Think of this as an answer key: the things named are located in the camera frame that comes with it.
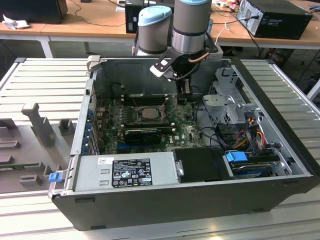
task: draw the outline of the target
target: motherboard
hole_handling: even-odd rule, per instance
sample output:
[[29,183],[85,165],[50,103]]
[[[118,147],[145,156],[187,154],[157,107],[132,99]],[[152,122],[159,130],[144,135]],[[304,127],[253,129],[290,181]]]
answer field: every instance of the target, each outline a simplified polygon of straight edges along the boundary
[[204,147],[195,125],[194,102],[177,104],[175,95],[158,99],[103,99],[97,110],[100,154],[170,152]]

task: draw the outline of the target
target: desk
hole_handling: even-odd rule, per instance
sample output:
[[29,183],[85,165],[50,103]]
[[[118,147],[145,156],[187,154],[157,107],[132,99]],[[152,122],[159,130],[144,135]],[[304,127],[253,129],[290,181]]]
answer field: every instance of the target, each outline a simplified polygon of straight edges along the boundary
[[[298,6],[309,9],[309,1],[291,0]],[[103,43],[131,43],[134,34],[126,33],[124,23],[125,13],[116,12],[116,6],[107,0],[93,0],[91,3],[81,3],[79,0],[66,0],[68,12],[62,24],[31,23],[31,28],[10,30],[4,25],[0,26],[0,39],[10,40],[34,40],[42,45],[44,54],[47,58],[52,58],[50,41],[72,41],[72,42],[103,42]],[[233,21],[235,18],[229,13],[217,12],[211,15],[216,23]],[[300,40],[255,38],[261,48],[284,48],[284,49],[319,49],[320,48],[320,20],[312,20],[305,29]],[[211,36],[215,39],[224,28],[223,24],[213,24]],[[251,40],[246,29],[241,23],[236,22],[229,25],[231,31],[225,30],[219,37],[221,46],[256,47]]]

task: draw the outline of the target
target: blue tab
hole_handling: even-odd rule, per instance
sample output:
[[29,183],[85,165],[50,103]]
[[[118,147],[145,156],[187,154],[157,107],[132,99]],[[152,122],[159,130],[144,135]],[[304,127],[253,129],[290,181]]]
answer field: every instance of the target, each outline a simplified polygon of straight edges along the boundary
[[248,158],[244,151],[230,151],[226,155],[228,162],[246,162]]
[[63,181],[62,172],[53,172],[49,175],[49,183],[60,183]]

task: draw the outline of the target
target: power supply label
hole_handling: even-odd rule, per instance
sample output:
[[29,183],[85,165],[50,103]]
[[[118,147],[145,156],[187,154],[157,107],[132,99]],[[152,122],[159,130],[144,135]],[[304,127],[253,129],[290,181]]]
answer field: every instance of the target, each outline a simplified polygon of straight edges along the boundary
[[114,160],[112,187],[126,188],[152,185],[150,158]]

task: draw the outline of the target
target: black computer case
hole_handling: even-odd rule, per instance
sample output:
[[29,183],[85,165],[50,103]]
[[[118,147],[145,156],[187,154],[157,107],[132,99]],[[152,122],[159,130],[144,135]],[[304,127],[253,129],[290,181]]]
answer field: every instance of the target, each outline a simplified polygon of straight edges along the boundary
[[13,20],[60,24],[68,11],[66,0],[2,0],[0,19],[3,15]]
[[259,16],[240,21],[256,38],[298,40],[313,17],[306,10],[286,0],[243,0],[236,18]]

